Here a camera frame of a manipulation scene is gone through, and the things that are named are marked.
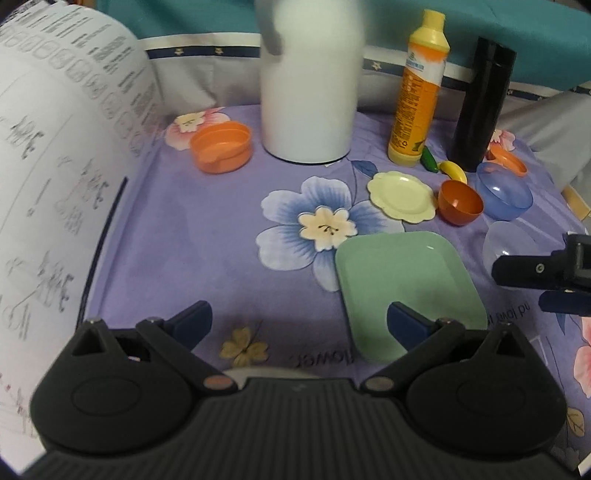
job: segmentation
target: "yellow bottle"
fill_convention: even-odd
[[[414,166],[425,146],[449,53],[444,22],[442,13],[425,10],[422,26],[408,40],[407,62],[388,144],[388,157],[398,165]]]

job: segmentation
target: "black thermos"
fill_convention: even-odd
[[[517,54],[480,37],[474,55],[474,80],[468,86],[460,118],[447,157],[465,171],[476,171],[482,162],[503,101]]]

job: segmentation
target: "purple tablecloth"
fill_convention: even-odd
[[[341,220],[354,221],[360,235],[398,231],[399,222],[386,219],[367,202],[369,177],[376,171],[400,170],[435,192],[446,177],[421,166],[397,167],[388,160],[389,116],[358,113],[347,158],[329,166],[297,166],[263,150],[258,106],[231,107],[223,113],[252,128],[252,160],[233,173],[211,176],[193,166],[188,151],[163,147],[126,226],[103,299],[103,318],[111,326],[130,327],[145,317],[169,317],[196,300],[207,300],[213,307],[213,329],[195,353],[220,369],[264,364],[356,381],[365,378],[380,366],[366,363],[350,341],[341,296],[331,291],[336,288],[334,249],[317,252],[312,240],[303,240],[297,215],[324,205],[332,212],[347,210]],[[427,145],[436,158],[445,158],[452,133],[453,124],[434,123]],[[531,235],[542,254],[549,254],[564,247],[564,233],[584,233],[584,228],[531,150],[519,140],[515,146],[530,169],[526,180],[534,205],[514,222]],[[482,245],[491,223],[482,215],[456,228],[436,216],[418,225],[404,223],[404,229],[447,238],[470,272],[489,322],[518,323],[571,408],[555,453],[578,463],[591,451],[584,435],[584,418],[591,419],[591,388],[584,374],[579,374],[582,383],[573,375],[579,349],[583,373],[588,357],[584,353],[586,348],[591,351],[582,336],[582,320],[541,312],[539,292],[509,291],[494,284],[482,266]]]

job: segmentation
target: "orange container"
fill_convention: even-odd
[[[227,173],[245,165],[252,157],[251,129],[240,122],[211,125],[189,142],[193,161],[206,173]]]
[[[437,200],[441,216],[457,226],[467,225],[484,211],[484,202],[476,190],[459,180],[444,181]]]
[[[508,168],[518,177],[525,177],[527,174],[525,163],[499,144],[490,146],[488,152],[486,152],[486,158],[493,163],[499,164],[501,167]]]

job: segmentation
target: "green square plate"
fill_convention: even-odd
[[[487,316],[453,245],[432,232],[379,233],[349,238],[336,268],[357,350],[385,364],[406,350],[388,332],[386,313],[401,301],[425,317],[449,317],[486,329]]]

